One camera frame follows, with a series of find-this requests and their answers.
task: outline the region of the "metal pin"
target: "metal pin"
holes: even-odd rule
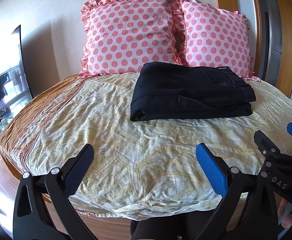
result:
[[[29,175],[30,175],[29,172],[25,172],[25,173],[23,174],[23,178],[26,179],[26,178],[29,177]]]
[[[59,173],[59,168],[53,168],[51,171],[50,171],[53,175]]]
[[[262,172],[260,173],[260,175],[261,175],[263,178],[268,177],[268,174],[267,174],[265,171],[262,171]]]
[[[239,173],[239,169],[237,167],[231,167],[230,171],[234,174]]]

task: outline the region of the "bed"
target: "bed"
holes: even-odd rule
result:
[[[18,178],[25,171],[46,174],[90,143],[95,159],[70,197],[75,209],[142,220],[217,206],[221,197],[195,157],[201,142],[249,174],[257,174],[263,164],[253,141],[257,130],[292,155],[292,137],[286,132],[292,101],[272,85],[247,81],[257,98],[250,116],[131,122],[138,77],[71,76],[37,96],[0,134],[0,154],[8,168]]]

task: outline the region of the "pink polka dot pillow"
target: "pink polka dot pillow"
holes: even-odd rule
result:
[[[185,66],[229,66],[241,77],[252,76],[246,18],[209,4],[182,2],[185,19]]]
[[[137,72],[144,63],[180,63],[171,0],[90,0],[81,75]]]

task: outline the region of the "tv screen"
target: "tv screen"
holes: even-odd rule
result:
[[[8,37],[0,53],[0,118],[13,118],[32,100],[24,72],[20,26]]]

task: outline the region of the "folded black pants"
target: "folded black pants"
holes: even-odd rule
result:
[[[151,62],[136,82],[130,120],[247,116],[255,100],[252,87],[228,67]]]

